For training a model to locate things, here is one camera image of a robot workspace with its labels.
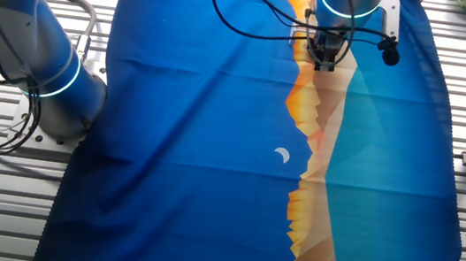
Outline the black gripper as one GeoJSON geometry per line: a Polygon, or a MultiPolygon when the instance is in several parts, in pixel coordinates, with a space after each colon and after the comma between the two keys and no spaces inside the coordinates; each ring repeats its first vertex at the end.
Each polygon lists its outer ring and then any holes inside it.
{"type": "Polygon", "coordinates": [[[327,72],[335,71],[335,64],[341,61],[340,52],[347,42],[347,33],[333,32],[326,30],[316,30],[309,35],[308,48],[311,58],[316,61],[315,70],[321,71],[323,65],[320,62],[329,63],[326,65],[327,72]]]}

